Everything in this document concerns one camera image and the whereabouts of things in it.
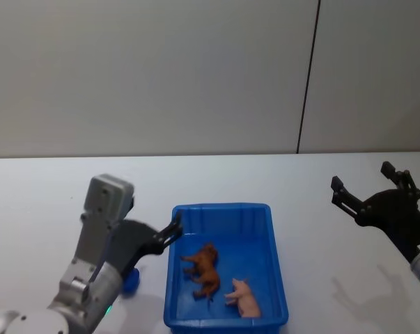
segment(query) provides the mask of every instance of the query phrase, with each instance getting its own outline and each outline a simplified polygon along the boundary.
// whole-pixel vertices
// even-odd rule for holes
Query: table surface
[[[51,301],[90,178],[111,173],[136,187],[130,217],[159,229],[178,204],[267,203],[290,311],[282,333],[420,333],[420,284],[408,263],[381,231],[331,204],[334,175],[363,200],[393,188],[380,174],[385,160],[420,188],[420,153],[0,159],[0,310]],[[97,334],[169,333],[167,257],[138,263],[137,294],[115,302]]]

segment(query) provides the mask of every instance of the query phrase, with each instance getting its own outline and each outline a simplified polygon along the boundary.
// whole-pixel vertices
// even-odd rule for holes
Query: gray wall
[[[300,152],[420,150],[420,0],[321,0]],[[0,0],[0,157],[296,152],[316,0]]]

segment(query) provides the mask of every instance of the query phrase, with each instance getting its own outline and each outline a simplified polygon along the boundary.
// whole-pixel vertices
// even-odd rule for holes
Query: blue object
[[[288,309],[274,240],[272,214],[264,204],[231,203],[180,205],[184,235],[169,247],[164,322],[175,334],[278,333]],[[216,270],[221,287],[207,299],[195,300],[193,283],[183,269],[181,255],[196,253],[206,242],[219,252]],[[262,312],[261,318],[241,318],[238,308],[226,306],[224,294],[233,291],[232,279],[247,279]]]
[[[140,283],[140,271],[136,268],[130,272],[129,276],[126,278],[123,283],[122,294],[125,296],[133,295]]]

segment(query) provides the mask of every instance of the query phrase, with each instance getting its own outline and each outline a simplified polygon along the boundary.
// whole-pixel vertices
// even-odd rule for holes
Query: plastic animal toy
[[[238,305],[239,314],[242,318],[259,318],[260,309],[251,289],[243,280],[233,279],[234,292],[226,294],[227,305]]]
[[[198,277],[192,276],[193,282],[202,284],[201,290],[193,292],[194,298],[206,296],[209,300],[212,300],[212,295],[221,285],[219,275],[215,268],[215,262],[217,261],[216,248],[212,244],[206,244],[196,254],[192,256],[181,256],[180,259],[194,264],[192,268],[183,269],[184,273],[199,275]]]

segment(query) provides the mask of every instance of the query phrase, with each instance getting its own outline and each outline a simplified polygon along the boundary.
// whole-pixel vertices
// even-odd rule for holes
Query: blue tray
[[[278,333],[288,320],[288,309],[274,240],[270,207],[230,203],[180,205],[184,235],[169,247],[164,322],[173,333]],[[184,275],[190,264],[181,255],[196,253],[206,242],[219,252],[216,270],[221,287],[207,299],[195,300],[199,289]],[[261,318],[240,318],[238,309],[225,305],[233,291],[232,278],[245,280],[258,301]]]

